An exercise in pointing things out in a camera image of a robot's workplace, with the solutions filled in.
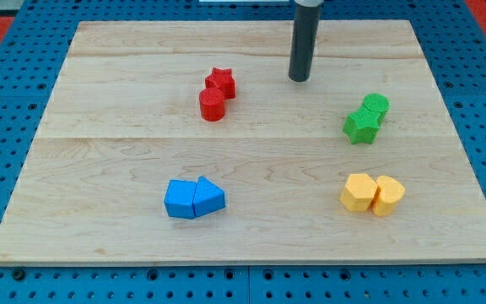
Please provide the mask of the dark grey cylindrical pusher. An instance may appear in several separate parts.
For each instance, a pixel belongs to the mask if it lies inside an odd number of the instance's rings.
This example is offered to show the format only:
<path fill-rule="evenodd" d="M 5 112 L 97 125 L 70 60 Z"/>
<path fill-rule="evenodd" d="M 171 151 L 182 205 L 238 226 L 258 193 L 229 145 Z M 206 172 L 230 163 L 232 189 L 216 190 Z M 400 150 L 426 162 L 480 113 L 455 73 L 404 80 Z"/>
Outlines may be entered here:
<path fill-rule="evenodd" d="M 289 61 L 289 78 L 305 82 L 311 73 L 321 3 L 296 3 Z"/>

